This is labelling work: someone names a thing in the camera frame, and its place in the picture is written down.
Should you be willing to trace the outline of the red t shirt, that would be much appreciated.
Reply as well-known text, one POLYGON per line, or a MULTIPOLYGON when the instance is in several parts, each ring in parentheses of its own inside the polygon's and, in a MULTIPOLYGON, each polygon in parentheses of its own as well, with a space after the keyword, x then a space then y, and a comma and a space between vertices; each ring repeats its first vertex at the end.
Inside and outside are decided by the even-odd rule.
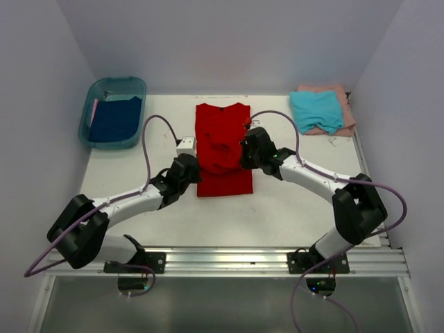
POLYGON ((197 197, 239 196, 253 193, 253 174, 242 169, 241 141, 250 121, 250 106, 196 106, 195 134, 202 180, 197 197))

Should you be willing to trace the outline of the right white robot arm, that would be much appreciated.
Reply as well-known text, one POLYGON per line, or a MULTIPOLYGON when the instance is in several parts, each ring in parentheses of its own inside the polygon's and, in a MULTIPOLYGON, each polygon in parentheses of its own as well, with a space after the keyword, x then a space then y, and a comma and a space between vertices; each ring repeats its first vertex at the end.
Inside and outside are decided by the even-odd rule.
POLYGON ((241 147, 243 169, 260 169, 304 187, 332 205, 334 227, 309 248, 305 260, 317 272, 330 268, 335 254, 361 244, 388 216, 371 179, 363 173, 340 182, 339 174, 309 166, 289 148, 276 148, 262 127, 248 130, 241 147))

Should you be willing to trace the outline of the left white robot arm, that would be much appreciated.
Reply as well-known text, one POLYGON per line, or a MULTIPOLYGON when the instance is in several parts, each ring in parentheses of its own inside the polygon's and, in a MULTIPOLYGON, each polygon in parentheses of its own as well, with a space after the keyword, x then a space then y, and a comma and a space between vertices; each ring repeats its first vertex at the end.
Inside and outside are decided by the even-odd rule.
POLYGON ((90 199, 74 196, 47 233, 47 239, 74 269, 93 261, 109 262, 134 273, 148 266, 148 254, 134 237, 107 234, 112 226, 146 212, 161 210, 176 201, 190 184, 201 181, 196 157, 181 153, 166 173, 148 187, 117 196, 90 199))

